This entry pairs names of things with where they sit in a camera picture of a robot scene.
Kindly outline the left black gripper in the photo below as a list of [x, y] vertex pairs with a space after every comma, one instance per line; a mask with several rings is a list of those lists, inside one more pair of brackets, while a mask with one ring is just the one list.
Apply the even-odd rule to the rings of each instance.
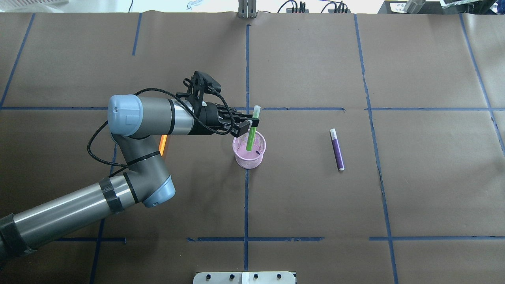
[[231, 108], [234, 120], [231, 119], [224, 105], [203, 102], [200, 108], [199, 119], [208, 128], [213, 131], [228, 131], [231, 130], [231, 135], [242, 136], [249, 131], [251, 127], [257, 127], [258, 121], [243, 121], [240, 120], [258, 120], [259, 115], [244, 114], [238, 112], [235, 108]]

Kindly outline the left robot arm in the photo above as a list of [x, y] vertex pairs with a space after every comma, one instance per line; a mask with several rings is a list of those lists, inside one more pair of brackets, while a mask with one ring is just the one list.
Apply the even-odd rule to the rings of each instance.
[[203, 95], [169, 93], [169, 97], [114, 95], [106, 125], [125, 164], [110, 163], [122, 174], [1, 219], [1, 261], [34, 253], [41, 246], [137, 203], [147, 208], [175, 195], [171, 174], [155, 135], [227, 135], [241, 137], [259, 119], [227, 105], [204, 103]]

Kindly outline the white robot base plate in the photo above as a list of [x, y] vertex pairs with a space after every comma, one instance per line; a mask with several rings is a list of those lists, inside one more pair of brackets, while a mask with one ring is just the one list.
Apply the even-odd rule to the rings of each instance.
[[290, 271], [237, 271], [197, 273], [193, 284], [297, 284]]

